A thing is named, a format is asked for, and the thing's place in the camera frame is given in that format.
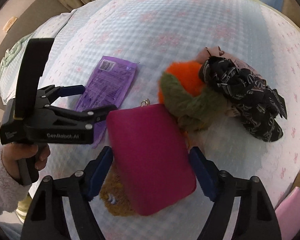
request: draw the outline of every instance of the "light blue quilted bedsheet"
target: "light blue quilted bedsheet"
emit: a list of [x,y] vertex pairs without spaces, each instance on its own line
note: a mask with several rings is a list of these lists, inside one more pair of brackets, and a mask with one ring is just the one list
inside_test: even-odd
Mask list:
[[[284,136],[265,143],[236,120],[224,117],[207,132],[196,134],[194,142],[218,168],[242,178],[258,175],[274,205],[300,170],[300,34],[258,3],[96,0],[50,19],[32,37],[55,37],[39,87],[85,85],[103,55],[139,63],[122,108],[139,106],[146,98],[156,103],[158,79],[172,61],[191,60],[203,47],[220,46],[253,66],[286,99],[288,121],[278,120]],[[0,94],[4,102],[15,94],[23,53],[24,48],[3,70]],[[60,98],[55,105],[73,108],[77,99]],[[83,169],[108,144],[106,135],[96,149],[50,145],[51,156],[40,179],[48,174],[58,179]],[[38,185],[33,185],[31,194]],[[64,205],[72,239],[78,239],[67,200]],[[113,217],[98,197],[90,205],[107,240],[185,240],[197,239],[212,203],[197,187],[187,198],[150,217]]]

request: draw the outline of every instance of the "pink book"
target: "pink book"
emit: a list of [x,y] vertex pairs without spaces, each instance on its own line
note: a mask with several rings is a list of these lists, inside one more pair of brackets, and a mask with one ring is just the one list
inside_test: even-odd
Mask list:
[[195,191],[185,139],[164,105],[112,111],[106,122],[124,191],[138,214],[154,214]]
[[291,240],[300,230],[300,188],[295,187],[275,210],[282,240]]

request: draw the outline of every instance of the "purple plastic bag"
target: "purple plastic bag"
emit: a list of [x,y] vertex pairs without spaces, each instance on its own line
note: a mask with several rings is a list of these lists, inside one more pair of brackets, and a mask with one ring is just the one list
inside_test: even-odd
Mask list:
[[[136,63],[103,56],[91,74],[86,90],[80,96],[75,110],[82,112],[106,105],[119,107],[131,85],[136,69]],[[94,125],[93,148],[97,147],[105,130],[106,121]]]

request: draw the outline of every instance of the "pink fabric pouch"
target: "pink fabric pouch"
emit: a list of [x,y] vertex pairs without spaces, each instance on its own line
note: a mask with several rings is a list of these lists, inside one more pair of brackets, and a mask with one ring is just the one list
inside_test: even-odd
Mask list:
[[282,240],[291,240],[300,230],[300,188],[295,187],[275,210]]
[[185,139],[164,105],[112,111],[106,124],[121,182],[138,214],[154,214],[195,191]]

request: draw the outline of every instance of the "light green blanket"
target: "light green blanket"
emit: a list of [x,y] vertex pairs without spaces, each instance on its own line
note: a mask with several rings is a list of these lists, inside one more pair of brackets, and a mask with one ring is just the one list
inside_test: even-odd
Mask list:
[[0,79],[1,79],[1,75],[2,75],[4,68],[6,68],[10,64],[10,62],[20,52],[20,50],[23,46],[23,43],[25,41],[27,41],[31,36],[32,36],[32,33],[24,36],[19,41],[17,41],[17,43],[15,45],[13,45],[13,47],[11,49],[6,50],[6,53],[4,54],[4,57],[2,58],[2,60],[0,62]]

